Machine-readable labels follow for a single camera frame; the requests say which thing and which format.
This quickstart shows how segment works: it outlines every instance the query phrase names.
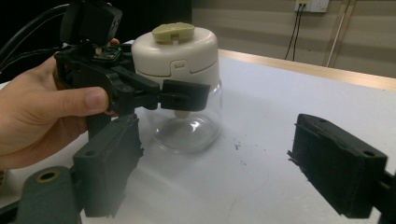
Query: jar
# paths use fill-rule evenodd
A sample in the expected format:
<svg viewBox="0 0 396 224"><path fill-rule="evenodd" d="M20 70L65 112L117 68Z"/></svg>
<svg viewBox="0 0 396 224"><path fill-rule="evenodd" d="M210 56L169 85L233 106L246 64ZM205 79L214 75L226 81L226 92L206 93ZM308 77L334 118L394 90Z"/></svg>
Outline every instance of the jar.
<svg viewBox="0 0 396 224"><path fill-rule="evenodd" d="M206 108L197 112L146 110L153 138L175 153L201 151L221 130L221 82L216 36L187 23L164 24L139 36L132 44L139 76L160 84L172 79L210 85Z"/></svg>

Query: wall outlet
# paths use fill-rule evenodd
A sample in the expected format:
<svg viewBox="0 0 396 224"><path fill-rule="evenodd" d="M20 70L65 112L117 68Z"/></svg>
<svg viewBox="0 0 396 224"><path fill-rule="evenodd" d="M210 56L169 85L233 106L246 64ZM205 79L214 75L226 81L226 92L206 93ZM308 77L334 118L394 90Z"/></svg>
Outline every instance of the wall outlet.
<svg viewBox="0 0 396 224"><path fill-rule="evenodd" d="M302 9L303 9L303 11L309 12L311 9L311 3L312 3L312 0L296 0L296 5L294 6L294 11L298 10L298 7L300 4L305 4L304 9L303 9L303 7L300 7L299 11L302 11Z"/></svg>
<svg viewBox="0 0 396 224"><path fill-rule="evenodd" d="M310 12L326 12L329 0L312 0Z"/></svg>

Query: tabletop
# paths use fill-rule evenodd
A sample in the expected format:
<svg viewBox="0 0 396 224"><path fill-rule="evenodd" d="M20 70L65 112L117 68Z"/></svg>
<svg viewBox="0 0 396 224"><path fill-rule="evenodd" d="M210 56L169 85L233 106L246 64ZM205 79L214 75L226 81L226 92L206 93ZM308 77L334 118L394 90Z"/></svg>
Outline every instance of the tabletop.
<svg viewBox="0 0 396 224"><path fill-rule="evenodd" d="M394 174L395 80L300 63L285 66L226 50L219 54L223 127L216 142L188 155L162 150L138 109L145 152L120 210L114 218L83 217L82 223L376 223L375 209L369 219L339 216L287 152L297 116L310 114L387 154L387 171ZM18 200L23 181L36 170L71 166L72 155L86 142L83 134L54 156L9 171L0 206Z"/></svg>

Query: human hand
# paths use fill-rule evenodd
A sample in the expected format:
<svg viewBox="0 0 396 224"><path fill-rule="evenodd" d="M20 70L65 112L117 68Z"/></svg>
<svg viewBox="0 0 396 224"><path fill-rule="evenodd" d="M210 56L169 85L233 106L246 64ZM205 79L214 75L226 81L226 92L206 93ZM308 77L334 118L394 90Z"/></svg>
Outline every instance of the human hand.
<svg viewBox="0 0 396 224"><path fill-rule="evenodd" d="M51 57L0 90L0 170L47 158L86 132L85 116L106 111L105 90L58 91L54 76Z"/></svg>

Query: beige wall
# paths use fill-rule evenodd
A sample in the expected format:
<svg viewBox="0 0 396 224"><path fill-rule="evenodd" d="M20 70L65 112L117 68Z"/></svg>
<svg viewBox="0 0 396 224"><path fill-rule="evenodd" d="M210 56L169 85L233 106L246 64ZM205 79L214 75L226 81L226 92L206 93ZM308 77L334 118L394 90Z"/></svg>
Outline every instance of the beige wall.
<svg viewBox="0 0 396 224"><path fill-rule="evenodd" d="M296 62L326 64L339 11L346 2L331 0L326 13L302 16ZM213 31L221 49L284 59L296 16L294 4L292 0L193 0L192 21ZM358 0L349 10L352 14L345 21L333 66L396 77L396 1Z"/></svg>

